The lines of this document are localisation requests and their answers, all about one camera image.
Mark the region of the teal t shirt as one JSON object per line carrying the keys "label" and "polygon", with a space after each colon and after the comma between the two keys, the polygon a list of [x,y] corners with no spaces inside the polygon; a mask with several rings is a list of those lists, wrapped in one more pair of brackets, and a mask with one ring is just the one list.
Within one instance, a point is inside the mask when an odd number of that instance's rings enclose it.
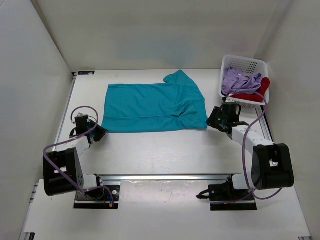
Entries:
{"label": "teal t shirt", "polygon": [[207,128],[205,98],[182,70],[162,83],[109,84],[102,127],[110,133],[149,133]]}

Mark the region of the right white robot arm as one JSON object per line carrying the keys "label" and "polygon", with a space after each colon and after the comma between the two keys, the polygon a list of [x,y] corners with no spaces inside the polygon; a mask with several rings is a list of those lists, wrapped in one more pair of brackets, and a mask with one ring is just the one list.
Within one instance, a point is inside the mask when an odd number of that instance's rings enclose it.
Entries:
{"label": "right white robot arm", "polygon": [[238,199],[243,190],[269,190],[290,188],[295,183],[289,147],[265,139],[251,126],[240,121],[242,107],[235,102],[224,102],[214,107],[206,123],[242,146],[242,164],[246,152],[252,155],[251,171],[243,166],[242,174],[231,177],[224,193],[230,200]]}

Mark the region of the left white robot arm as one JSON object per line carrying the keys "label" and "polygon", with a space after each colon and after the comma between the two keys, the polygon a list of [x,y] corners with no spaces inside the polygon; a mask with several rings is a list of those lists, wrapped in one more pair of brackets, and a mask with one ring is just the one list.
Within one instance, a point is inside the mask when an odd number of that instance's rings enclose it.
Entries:
{"label": "left white robot arm", "polygon": [[101,178],[97,174],[84,174],[80,156],[93,143],[99,142],[107,130],[90,119],[78,114],[74,120],[75,128],[70,132],[70,141],[56,147],[43,157],[44,190],[48,196],[69,192],[85,192],[93,200],[100,200],[105,194]]}

